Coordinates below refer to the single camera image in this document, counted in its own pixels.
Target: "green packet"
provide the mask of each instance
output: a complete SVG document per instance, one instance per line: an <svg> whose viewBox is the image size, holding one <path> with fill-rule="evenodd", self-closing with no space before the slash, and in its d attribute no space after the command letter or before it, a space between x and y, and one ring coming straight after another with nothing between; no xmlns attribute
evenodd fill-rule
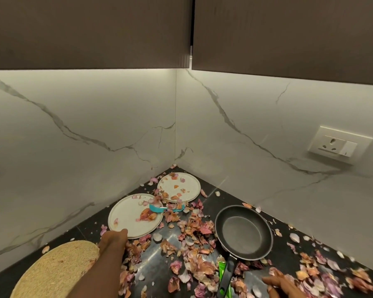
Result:
<svg viewBox="0 0 373 298"><path fill-rule="evenodd" d="M224 274L225 266L226 266L226 265L227 265L226 263L221 262L221 261L218 263L218 268L219 268L219 280L220 280L220 282L221 282L222 276L223 276L223 274ZM228 287L228 291L227 291L227 295L226 295L226 297L228 297L228 298L232 298L232 290L231 290L231 286Z"/></svg>

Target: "black frying pan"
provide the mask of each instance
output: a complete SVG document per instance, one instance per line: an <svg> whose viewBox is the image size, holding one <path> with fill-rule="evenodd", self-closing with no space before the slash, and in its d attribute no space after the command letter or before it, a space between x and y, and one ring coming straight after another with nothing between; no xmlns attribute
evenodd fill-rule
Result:
<svg viewBox="0 0 373 298"><path fill-rule="evenodd" d="M256 211L233 205L222 209L215 222L218 240L230 255L217 291L224 298L237 265L237 259L259 260L272 249L273 236L268 223Z"/></svg>

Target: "pan handle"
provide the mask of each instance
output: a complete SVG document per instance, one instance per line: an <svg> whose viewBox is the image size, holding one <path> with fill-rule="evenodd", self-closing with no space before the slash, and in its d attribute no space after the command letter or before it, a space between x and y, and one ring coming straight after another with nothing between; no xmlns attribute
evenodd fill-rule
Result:
<svg viewBox="0 0 373 298"><path fill-rule="evenodd" d="M230 254L227 265L225 266L224 274L218 286L217 298L224 298L226 296L229 284L231 283L232 275L234 274L236 262L237 258Z"/></svg>

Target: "white marble wall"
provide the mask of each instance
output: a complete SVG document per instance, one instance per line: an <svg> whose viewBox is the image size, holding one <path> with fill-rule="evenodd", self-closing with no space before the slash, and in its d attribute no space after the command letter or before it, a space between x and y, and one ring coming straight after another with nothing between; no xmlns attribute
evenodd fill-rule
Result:
<svg viewBox="0 0 373 298"><path fill-rule="evenodd" d="M177 70L176 162L373 269L373 143L307 152L319 125L373 136L373 86Z"/></svg>
<svg viewBox="0 0 373 298"><path fill-rule="evenodd" d="M175 77L0 71L0 270L171 165Z"/></svg>

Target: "forearm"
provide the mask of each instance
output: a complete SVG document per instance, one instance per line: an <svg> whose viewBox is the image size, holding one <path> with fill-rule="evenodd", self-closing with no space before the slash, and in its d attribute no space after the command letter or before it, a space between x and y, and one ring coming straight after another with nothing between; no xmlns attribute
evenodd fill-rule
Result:
<svg viewBox="0 0 373 298"><path fill-rule="evenodd" d="M118 241L109 244L67 298L117 298L123 253Z"/></svg>

